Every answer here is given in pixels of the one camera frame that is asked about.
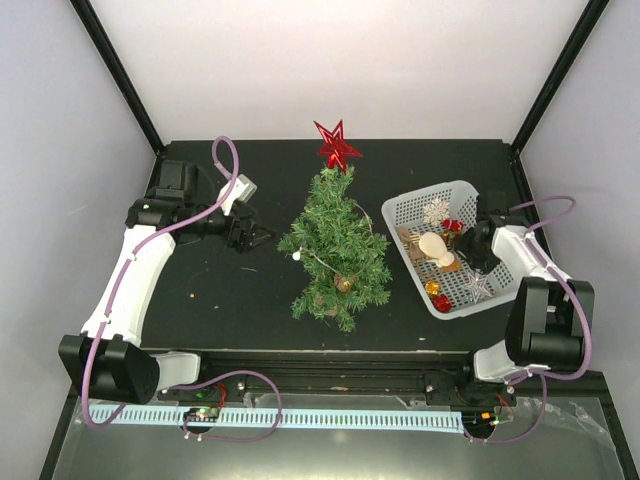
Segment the silver star ornament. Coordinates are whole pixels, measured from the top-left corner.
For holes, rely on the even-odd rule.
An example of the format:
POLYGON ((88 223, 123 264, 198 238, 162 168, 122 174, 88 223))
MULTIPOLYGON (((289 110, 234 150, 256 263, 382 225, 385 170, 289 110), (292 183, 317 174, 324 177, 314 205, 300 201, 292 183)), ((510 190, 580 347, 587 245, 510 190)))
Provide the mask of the silver star ornament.
POLYGON ((466 283, 463 285, 463 288, 469 292, 474 304, 486 298, 493 297, 487 277, 476 271, 470 271, 466 274, 466 283))

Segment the white plastic basket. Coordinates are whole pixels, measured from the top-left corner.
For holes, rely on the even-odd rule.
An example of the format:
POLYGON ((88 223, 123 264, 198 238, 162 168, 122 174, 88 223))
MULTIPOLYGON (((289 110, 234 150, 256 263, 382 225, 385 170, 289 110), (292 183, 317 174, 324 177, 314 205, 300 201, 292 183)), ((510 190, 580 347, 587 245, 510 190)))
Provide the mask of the white plastic basket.
POLYGON ((478 314, 513 301, 517 294, 519 280, 512 276, 511 271, 504 264, 499 264, 491 273, 479 273, 487 277, 493 297, 474 304, 469 292, 463 288, 466 283, 466 274, 474 271, 465 261, 461 262, 459 270, 444 272, 433 263, 410 258, 410 246, 400 238, 397 229, 405 227, 415 236, 426 232, 443 233, 445 229, 442 225, 434 227, 425 224, 423 220, 423 207, 435 198, 450 202, 450 218, 462 221, 465 229, 476 224, 478 192, 472 184, 463 180, 439 183, 410 191, 385 201, 381 207, 391 238, 430 314, 442 321, 448 321, 478 314), (434 308, 432 299, 424 289, 424 284, 429 280, 438 281, 441 285, 441 294, 447 295, 450 299, 452 309, 448 313, 440 313, 434 308))

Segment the small green christmas tree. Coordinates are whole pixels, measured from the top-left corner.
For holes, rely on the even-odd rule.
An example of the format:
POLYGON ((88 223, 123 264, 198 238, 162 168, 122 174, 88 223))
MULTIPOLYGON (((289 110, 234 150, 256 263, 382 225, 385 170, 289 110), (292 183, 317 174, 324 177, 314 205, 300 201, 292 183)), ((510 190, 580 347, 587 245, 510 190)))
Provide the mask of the small green christmas tree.
POLYGON ((389 302, 392 280, 385 260, 390 242, 374 231, 371 216, 348 196, 354 175, 354 167, 346 173, 325 167, 316 174, 302 211, 278 244, 309 276, 292 303, 293 317, 333 320, 345 333, 356 329, 357 313, 389 302), (336 273, 354 279, 349 293, 335 288, 336 273))

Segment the pine cone ornament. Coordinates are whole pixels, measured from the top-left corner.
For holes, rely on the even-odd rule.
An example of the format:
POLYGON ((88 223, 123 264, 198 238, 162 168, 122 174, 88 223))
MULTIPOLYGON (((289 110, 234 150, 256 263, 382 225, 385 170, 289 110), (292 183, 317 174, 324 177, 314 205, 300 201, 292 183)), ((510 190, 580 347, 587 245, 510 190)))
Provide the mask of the pine cone ornament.
POLYGON ((334 286, 342 293, 349 293, 354 283, 353 278, 342 276, 338 273, 334 275, 334 286))

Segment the red foil star ornament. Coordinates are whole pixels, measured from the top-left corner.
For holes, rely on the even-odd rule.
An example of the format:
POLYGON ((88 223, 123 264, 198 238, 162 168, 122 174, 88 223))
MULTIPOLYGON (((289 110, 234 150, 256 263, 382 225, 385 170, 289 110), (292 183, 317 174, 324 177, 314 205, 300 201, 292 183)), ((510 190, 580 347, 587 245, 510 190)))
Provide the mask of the red foil star ornament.
POLYGON ((349 158, 361 158, 363 154, 349 144, 344 137, 344 123, 340 119, 333 129, 328 129, 318 121, 314 121, 323 144, 318 150, 320 156, 327 158, 329 169, 339 168, 343 173, 347 172, 349 158))

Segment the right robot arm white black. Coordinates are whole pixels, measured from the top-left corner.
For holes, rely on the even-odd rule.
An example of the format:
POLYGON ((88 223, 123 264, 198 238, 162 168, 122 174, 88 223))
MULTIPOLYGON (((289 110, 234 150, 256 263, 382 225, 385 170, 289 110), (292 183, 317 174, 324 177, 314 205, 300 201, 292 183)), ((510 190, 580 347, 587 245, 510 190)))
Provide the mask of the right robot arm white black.
POLYGON ((471 405, 535 375, 577 380, 591 363, 594 288, 553 262, 535 236, 543 224, 517 216, 519 209, 499 191, 479 196, 475 225, 455 243, 471 268, 474 296, 499 264, 519 283, 503 340, 471 354, 454 379, 457 396, 471 405))

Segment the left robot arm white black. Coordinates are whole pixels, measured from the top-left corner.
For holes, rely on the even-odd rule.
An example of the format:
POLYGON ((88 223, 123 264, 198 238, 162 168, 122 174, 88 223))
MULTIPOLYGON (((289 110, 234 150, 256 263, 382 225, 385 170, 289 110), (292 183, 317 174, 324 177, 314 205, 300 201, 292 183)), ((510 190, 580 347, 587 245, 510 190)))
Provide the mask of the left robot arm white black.
POLYGON ((160 274, 181 236, 222 237, 239 253, 274 237, 256 222, 248 201, 256 185, 228 178, 212 207, 196 194, 199 169, 166 161, 159 182, 129 208, 121 253, 96 309, 80 334, 62 338, 59 357, 82 399, 146 404, 180 386, 193 399, 214 388, 213 372, 196 353, 151 355, 140 347, 143 323, 160 274))

